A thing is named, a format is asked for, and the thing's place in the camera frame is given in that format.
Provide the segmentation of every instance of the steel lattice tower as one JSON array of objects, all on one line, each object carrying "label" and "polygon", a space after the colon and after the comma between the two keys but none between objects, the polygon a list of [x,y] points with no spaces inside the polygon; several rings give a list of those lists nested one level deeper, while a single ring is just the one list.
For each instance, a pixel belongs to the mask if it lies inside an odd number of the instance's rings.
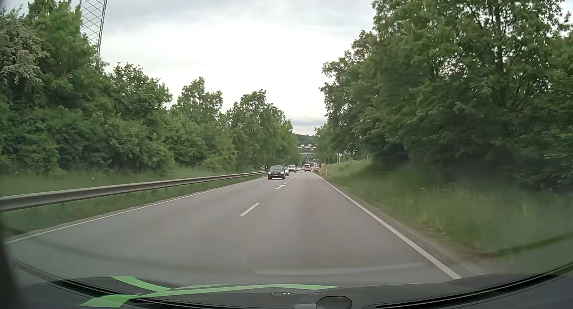
[{"label": "steel lattice tower", "polygon": [[100,58],[101,33],[104,29],[105,8],[107,0],[80,0],[81,31],[97,47],[97,61]]}]

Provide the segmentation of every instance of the solid white edge line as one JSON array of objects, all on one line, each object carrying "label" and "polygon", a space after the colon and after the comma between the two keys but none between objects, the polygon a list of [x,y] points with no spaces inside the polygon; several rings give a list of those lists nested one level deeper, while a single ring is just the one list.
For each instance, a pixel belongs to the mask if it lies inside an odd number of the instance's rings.
[{"label": "solid white edge line", "polygon": [[252,211],[253,208],[257,207],[258,204],[260,204],[260,203],[255,203],[253,206],[249,207],[249,208],[248,208],[247,210],[245,210],[241,215],[239,215],[239,217],[243,217],[243,216],[247,215],[247,213],[250,212],[250,211]]},{"label": "solid white edge line", "polygon": [[377,217],[375,214],[373,214],[371,211],[367,210],[364,206],[360,205],[358,202],[356,202],[355,200],[353,200],[352,198],[350,198],[349,196],[347,196],[347,194],[344,194],[342,191],[340,191],[338,188],[334,187],[332,184],[330,184],[329,182],[327,182],[324,178],[320,177],[319,175],[315,174],[318,178],[320,178],[321,180],[323,180],[324,182],[326,182],[330,187],[334,188],[336,191],[338,191],[340,194],[342,194],[342,196],[346,197],[350,202],[354,203],[356,206],[360,207],[361,210],[365,211],[368,215],[370,215],[372,218],[374,218],[378,223],[384,225],[384,227],[386,227],[388,230],[390,230],[390,232],[394,233],[397,237],[399,237],[402,241],[404,241],[406,244],[408,244],[409,246],[411,246],[414,250],[416,250],[419,254],[421,254],[423,257],[425,257],[426,259],[428,259],[430,262],[432,262],[436,267],[438,267],[440,270],[442,270],[445,274],[447,274],[448,276],[450,276],[452,279],[461,279],[462,276],[460,276],[459,274],[455,273],[454,270],[448,268],[444,263],[441,263],[438,259],[434,258],[431,254],[429,254],[428,252],[426,252],[424,249],[422,249],[421,247],[419,247],[416,243],[412,242],[411,239],[408,239],[406,236],[404,236],[402,233],[396,231],[396,229],[394,229],[392,226],[390,226],[388,223],[384,222],[382,219],[380,219],[379,217]]},{"label": "solid white edge line", "polygon": [[261,179],[263,179],[263,178],[264,178],[264,177],[257,178],[257,179],[254,179],[254,180],[250,180],[250,181],[232,183],[231,185],[226,185],[226,186],[222,186],[222,187],[218,187],[218,188],[213,188],[213,189],[210,189],[210,190],[200,191],[199,193],[193,193],[193,194],[191,194],[191,195],[186,195],[186,196],[181,196],[181,197],[173,198],[172,200],[167,200],[167,201],[163,201],[163,202],[159,202],[159,203],[152,203],[152,204],[144,205],[144,206],[141,206],[141,207],[138,207],[138,208],[133,208],[133,209],[121,211],[121,212],[119,212],[119,213],[114,213],[114,214],[110,214],[110,215],[106,215],[106,216],[102,216],[102,217],[97,217],[97,218],[92,218],[91,220],[82,221],[82,222],[79,222],[79,223],[74,223],[74,224],[71,224],[71,225],[62,226],[61,228],[55,228],[55,229],[51,229],[51,230],[48,230],[48,231],[39,232],[39,233],[32,234],[32,235],[28,235],[28,236],[23,236],[23,237],[20,237],[20,238],[18,238],[18,239],[14,239],[14,240],[11,240],[11,241],[6,241],[6,242],[4,242],[4,244],[10,244],[10,243],[22,241],[22,240],[25,240],[25,239],[30,239],[31,237],[36,237],[36,236],[39,236],[39,235],[44,235],[44,234],[46,234],[46,233],[51,233],[51,232],[59,231],[59,230],[61,230],[61,229],[71,228],[71,227],[73,227],[73,226],[77,226],[77,225],[81,225],[81,224],[85,224],[85,223],[89,223],[89,222],[94,222],[94,221],[97,221],[97,220],[102,220],[103,218],[108,218],[108,217],[116,216],[116,215],[119,215],[119,214],[125,214],[125,213],[129,213],[129,212],[131,212],[131,211],[134,211],[134,210],[143,209],[143,208],[147,208],[147,207],[152,207],[152,206],[156,206],[156,205],[161,205],[161,204],[163,204],[163,203],[168,203],[168,202],[173,202],[173,201],[176,201],[176,200],[181,200],[181,199],[183,199],[183,198],[187,198],[187,197],[192,197],[192,196],[196,196],[196,195],[205,194],[205,193],[208,193],[208,192],[210,192],[210,191],[214,191],[214,190],[219,190],[219,189],[231,187],[231,186],[239,185],[239,184],[246,183],[246,182],[261,180]]}]

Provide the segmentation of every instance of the road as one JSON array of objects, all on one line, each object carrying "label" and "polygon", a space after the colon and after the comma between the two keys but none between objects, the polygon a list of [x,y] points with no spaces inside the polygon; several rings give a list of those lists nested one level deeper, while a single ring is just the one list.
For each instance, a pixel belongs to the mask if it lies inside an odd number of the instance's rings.
[{"label": "road", "polygon": [[102,217],[7,247],[14,258],[68,278],[344,286],[452,279],[318,175],[305,172]]}]

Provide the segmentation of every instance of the car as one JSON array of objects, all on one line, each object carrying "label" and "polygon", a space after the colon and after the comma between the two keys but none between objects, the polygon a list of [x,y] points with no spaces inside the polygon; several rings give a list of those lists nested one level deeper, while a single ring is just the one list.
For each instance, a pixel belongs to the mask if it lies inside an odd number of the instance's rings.
[{"label": "car", "polygon": [[285,170],[284,170],[283,166],[282,165],[270,166],[268,178],[270,180],[273,178],[285,179],[286,174],[285,174]]}]

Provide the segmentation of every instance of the cloud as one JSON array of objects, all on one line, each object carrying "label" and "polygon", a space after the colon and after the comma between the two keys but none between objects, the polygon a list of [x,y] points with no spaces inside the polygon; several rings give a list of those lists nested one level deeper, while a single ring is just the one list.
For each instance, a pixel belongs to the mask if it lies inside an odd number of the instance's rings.
[{"label": "cloud", "polygon": [[326,114],[322,64],[370,29],[372,1],[108,0],[101,55],[112,66],[140,64],[174,97],[202,76],[225,109],[263,88],[295,131],[312,134]]}]

